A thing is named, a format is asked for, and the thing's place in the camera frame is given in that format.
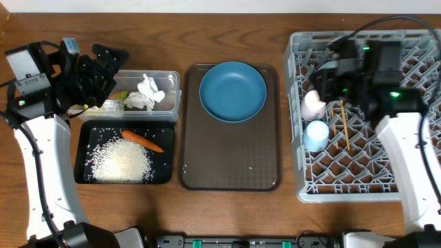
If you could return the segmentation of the orange carrot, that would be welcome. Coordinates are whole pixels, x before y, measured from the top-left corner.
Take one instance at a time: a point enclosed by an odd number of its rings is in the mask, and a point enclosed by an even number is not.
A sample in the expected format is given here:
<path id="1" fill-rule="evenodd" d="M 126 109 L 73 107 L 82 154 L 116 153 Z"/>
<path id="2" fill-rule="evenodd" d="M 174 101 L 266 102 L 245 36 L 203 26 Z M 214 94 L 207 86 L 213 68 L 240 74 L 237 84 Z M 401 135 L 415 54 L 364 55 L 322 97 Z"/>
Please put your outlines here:
<path id="1" fill-rule="evenodd" d="M 158 145 L 156 145 L 155 143 L 147 140 L 146 138 L 131 132 L 129 130 L 124 130 L 122 131 L 122 137 L 128 141 L 131 141 L 133 143 L 136 143 L 138 145 L 141 145 L 145 148 L 148 148 L 154 152 L 159 152 L 159 153 L 164 153 L 164 150 L 159 147 Z"/>

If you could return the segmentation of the pink plastic cup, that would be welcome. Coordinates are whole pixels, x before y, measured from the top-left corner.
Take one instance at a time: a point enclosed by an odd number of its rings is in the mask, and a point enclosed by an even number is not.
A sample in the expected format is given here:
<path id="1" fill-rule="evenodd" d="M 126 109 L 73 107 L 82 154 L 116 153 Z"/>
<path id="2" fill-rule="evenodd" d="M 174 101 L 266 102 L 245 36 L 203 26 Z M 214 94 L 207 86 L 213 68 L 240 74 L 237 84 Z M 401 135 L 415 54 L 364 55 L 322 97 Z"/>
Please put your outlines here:
<path id="1" fill-rule="evenodd" d="M 311 90 L 304 95 L 300 103 L 300 113 L 306 121 L 314 121 L 325 115 L 326 103 L 320 100 L 317 90 Z"/>

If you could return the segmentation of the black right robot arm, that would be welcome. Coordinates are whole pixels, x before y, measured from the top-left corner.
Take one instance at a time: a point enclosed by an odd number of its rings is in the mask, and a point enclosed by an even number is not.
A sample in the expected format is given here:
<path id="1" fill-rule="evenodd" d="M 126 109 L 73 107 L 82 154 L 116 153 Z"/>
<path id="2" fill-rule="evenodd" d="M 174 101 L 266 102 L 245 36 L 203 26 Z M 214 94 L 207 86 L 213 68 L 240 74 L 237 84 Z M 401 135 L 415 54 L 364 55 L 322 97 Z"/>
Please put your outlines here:
<path id="1" fill-rule="evenodd" d="M 429 108 L 418 89 L 400 84 L 401 47 L 368 41 L 360 65 L 356 42 L 343 37 L 329 44 L 336 65 L 309 77 L 321 101 L 346 100 L 363 111 L 387 153 L 402 203 L 403 237 L 348 231 L 340 247 L 440 246 L 440 164 L 425 118 Z"/>

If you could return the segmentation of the light blue plastic cup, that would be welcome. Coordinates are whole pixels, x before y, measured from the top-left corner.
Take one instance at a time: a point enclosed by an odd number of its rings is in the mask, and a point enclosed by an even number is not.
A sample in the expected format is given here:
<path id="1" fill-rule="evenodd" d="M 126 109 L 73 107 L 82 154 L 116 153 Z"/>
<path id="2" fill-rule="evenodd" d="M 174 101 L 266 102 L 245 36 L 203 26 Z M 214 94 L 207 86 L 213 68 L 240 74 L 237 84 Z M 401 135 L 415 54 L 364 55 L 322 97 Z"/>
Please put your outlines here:
<path id="1" fill-rule="evenodd" d="M 302 137 L 305 149 L 310 152 L 325 150 L 329 142 L 329 127 L 324 121 L 312 121 L 304 130 Z"/>

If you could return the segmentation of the dark blue plate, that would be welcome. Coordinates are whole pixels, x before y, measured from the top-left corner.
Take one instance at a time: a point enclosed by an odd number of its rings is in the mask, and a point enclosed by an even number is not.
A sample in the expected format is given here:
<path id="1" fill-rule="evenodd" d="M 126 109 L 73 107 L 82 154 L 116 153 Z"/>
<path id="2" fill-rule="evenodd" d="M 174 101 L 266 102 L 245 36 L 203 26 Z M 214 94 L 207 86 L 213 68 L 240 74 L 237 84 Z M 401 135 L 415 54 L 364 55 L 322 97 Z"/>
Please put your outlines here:
<path id="1" fill-rule="evenodd" d="M 240 123 L 261 111 L 267 99 L 267 86 L 255 67 L 229 61 L 206 72 L 199 86 L 199 98 L 214 118 Z"/>

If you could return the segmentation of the white paper napkin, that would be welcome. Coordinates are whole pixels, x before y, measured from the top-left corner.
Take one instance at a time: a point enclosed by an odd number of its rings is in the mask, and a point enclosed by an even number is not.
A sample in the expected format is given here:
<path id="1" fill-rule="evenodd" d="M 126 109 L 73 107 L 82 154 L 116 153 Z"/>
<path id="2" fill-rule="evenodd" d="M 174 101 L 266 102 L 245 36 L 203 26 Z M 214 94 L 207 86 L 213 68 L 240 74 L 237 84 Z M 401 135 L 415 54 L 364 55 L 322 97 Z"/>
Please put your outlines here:
<path id="1" fill-rule="evenodd" d="M 133 107 L 138 109 L 147 108 L 147 111 L 154 109 L 154 101 L 146 97 L 141 92 L 131 92 L 128 97 L 124 100 L 123 104 L 132 109 Z"/>

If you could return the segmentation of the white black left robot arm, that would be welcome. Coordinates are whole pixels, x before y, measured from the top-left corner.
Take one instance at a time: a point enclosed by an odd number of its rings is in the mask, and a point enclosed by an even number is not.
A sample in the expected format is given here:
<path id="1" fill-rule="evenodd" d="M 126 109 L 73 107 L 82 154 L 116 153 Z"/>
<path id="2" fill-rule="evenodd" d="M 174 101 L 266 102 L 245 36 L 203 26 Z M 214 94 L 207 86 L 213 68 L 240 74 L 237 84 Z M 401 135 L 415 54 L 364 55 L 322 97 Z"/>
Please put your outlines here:
<path id="1" fill-rule="evenodd" d="M 100 107 L 128 60 L 125 50 L 95 44 L 83 55 L 73 38 L 45 52 L 47 41 L 8 50 L 14 73 L 1 115 L 14 130 L 25 163 L 29 247 L 142 247 L 132 227 L 119 232 L 91 225 L 76 190 L 70 158 L 70 115 L 75 105 Z"/>

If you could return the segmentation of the wooden chopstick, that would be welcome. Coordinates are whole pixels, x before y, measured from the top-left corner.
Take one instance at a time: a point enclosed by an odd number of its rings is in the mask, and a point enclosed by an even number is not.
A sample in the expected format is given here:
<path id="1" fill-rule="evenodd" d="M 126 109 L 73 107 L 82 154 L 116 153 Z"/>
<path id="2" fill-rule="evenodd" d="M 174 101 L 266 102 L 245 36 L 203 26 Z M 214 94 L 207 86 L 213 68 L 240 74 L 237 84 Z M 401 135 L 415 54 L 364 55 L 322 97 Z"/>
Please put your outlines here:
<path id="1" fill-rule="evenodd" d="M 340 100 L 340 109 L 341 109 L 341 114 L 342 114 L 343 130 L 345 133 L 347 150 L 349 151 L 351 147 L 350 147 L 350 142 L 349 142 L 349 135 L 348 135 L 348 129 L 347 129 L 347 118 L 346 118 L 346 112 L 345 112 L 343 100 Z"/>
<path id="2" fill-rule="evenodd" d="M 335 116 L 334 107 L 332 107 L 331 108 L 331 117 L 334 118 L 334 116 Z M 337 136 L 337 129 L 336 129 L 335 123 L 333 125 L 333 131 L 334 131 L 334 137 L 336 137 Z M 336 141 L 335 146 L 336 146 L 336 149 L 338 150 L 339 149 L 338 141 Z"/>

